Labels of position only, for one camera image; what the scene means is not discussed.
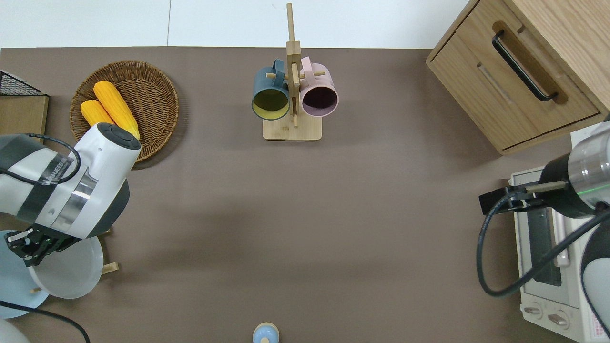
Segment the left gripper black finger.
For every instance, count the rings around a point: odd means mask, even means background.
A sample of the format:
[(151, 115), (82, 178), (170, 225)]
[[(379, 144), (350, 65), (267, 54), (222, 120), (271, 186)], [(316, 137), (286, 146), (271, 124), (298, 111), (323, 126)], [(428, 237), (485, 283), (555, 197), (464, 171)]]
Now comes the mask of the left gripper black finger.
[(5, 234), (7, 247), (20, 258), (31, 258), (33, 245), (30, 240), (32, 232), (8, 232)]
[(26, 267), (37, 266), (43, 259), (52, 253), (52, 245), (27, 245), (22, 249), (22, 257)]

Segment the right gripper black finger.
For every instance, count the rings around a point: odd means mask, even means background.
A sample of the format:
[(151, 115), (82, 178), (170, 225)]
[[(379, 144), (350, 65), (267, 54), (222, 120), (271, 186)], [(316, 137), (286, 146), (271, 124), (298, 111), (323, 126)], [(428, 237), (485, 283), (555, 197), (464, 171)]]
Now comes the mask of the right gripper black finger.
[(498, 188), (479, 195), (479, 205), (482, 215), (488, 215), (495, 204), (508, 193), (508, 188)]

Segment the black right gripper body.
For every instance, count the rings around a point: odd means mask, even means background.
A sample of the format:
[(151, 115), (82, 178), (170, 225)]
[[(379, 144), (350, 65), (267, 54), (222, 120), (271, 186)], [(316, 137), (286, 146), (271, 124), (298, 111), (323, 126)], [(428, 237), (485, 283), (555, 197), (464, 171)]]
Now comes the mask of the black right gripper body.
[(569, 174), (571, 154), (555, 158), (543, 167), (536, 182), (510, 185), (505, 194), (514, 192), (505, 205), (510, 212), (527, 212), (552, 208), (561, 215), (581, 219), (595, 214), (595, 206), (586, 203), (575, 189), (575, 181)]

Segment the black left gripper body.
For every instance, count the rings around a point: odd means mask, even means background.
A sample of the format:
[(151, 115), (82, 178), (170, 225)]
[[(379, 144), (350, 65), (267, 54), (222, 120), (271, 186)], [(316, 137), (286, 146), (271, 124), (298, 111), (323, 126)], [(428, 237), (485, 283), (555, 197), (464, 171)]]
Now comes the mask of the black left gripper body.
[(31, 227), (29, 233), (30, 254), (51, 254), (62, 252), (75, 243), (81, 241), (78, 237), (67, 235), (46, 227)]

